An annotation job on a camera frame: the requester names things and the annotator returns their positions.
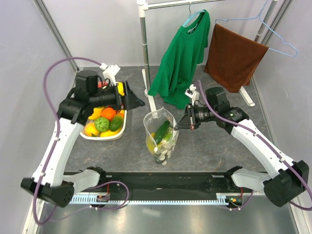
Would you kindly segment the green cucumber toy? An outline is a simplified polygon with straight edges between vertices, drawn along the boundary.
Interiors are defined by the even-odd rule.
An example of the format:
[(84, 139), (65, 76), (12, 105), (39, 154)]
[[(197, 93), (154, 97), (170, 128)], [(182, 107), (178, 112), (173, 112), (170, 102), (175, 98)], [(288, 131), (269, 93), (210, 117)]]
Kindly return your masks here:
[(170, 122), (168, 120), (164, 121), (162, 125), (159, 126), (157, 129), (155, 135), (154, 135), (154, 140), (156, 145), (158, 145), (164, 138), (164, 135), (167, 131), (167, 129), (170, 126)]

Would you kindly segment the clear polka dot zip bag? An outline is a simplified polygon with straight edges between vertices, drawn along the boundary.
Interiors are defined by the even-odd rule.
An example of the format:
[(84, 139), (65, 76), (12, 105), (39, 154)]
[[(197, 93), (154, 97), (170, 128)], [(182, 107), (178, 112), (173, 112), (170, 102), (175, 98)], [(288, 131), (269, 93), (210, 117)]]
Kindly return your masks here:
[(146, 131), (146, 146), (154, 161), (166, 165), (177, 143), (179, 131), (175, 130), (176, 120), (165, 108), (148, 113), (143, 119)]

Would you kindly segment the yellow pear toy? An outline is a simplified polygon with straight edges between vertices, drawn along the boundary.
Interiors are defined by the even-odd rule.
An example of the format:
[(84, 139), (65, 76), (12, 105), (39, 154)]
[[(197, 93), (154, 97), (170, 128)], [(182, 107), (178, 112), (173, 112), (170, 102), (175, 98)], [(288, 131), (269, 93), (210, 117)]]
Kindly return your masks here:
[(150, 153), (159, 154), (161, 151), (162, 144), (164, 144), (164, 141), (162, 140), (158, 145), (155, 145), (154, 136), (155, 133), (151, 133), (151, 135), (147, 137), (146, 145)]

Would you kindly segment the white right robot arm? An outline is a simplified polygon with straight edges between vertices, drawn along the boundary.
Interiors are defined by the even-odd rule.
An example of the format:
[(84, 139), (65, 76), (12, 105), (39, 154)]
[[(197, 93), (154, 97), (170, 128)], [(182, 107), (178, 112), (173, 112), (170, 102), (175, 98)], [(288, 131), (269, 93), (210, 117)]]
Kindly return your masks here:
[(214, 121), (239, 140), (265, 168), (263, 173), (240, 166), (231, 168), (223, 179), (227, 191), (234, 192), (243, 187), (261, 192), (277, 207), (290, 203), (305, 191), (312, 193), (308, 187), (309, 166), (302, 160), (294, 161), (274, 146), (242, 109), (230, 105), (223, 88), (198, 92), (191, 85), (185, 95), (192, 102), (186, 105), (176, 130), (195, 130), (204, 122)]

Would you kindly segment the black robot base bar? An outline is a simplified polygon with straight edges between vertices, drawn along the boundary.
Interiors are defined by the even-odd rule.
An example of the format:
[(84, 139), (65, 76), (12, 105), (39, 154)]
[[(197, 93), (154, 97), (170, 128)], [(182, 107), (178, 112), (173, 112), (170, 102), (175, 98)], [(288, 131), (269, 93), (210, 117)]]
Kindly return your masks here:
[(125, 199), (126, 189), (129, 198), (143, 199), (179, 199), (179, 198), (216, 198), (217, 194), (251, 193), (251, 189), (242, 189), (229, 181), (225, 172), (106, 172), (99, 184), (117, 181), (84, 192), (108, 192), (113, 198)]

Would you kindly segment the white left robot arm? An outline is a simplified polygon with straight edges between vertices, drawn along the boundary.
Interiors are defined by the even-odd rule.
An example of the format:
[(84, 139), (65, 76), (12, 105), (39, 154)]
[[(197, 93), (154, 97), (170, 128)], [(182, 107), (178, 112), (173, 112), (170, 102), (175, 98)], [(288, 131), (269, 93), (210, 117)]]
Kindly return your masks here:
[(44, 157), (33, 175), (23, 178), (20, 184), (34, 198), (64, 208), (79, 192), (89, 188), (97, 192), (105, 190), (106, 172), (100, 167), (89, 167), (74, 175), (64, 175), (73, 145), (94, 108), (111, 106), (117, 110), (132, 110), (143, 107), (145, 103), (134, 94), (128, 82), (122, 82), (124, 95), (121, 95), (116, 85), (99, 89), (98, 77), (95, 71), (78, 72), (75, 87), (55, 112), (55, 129)]

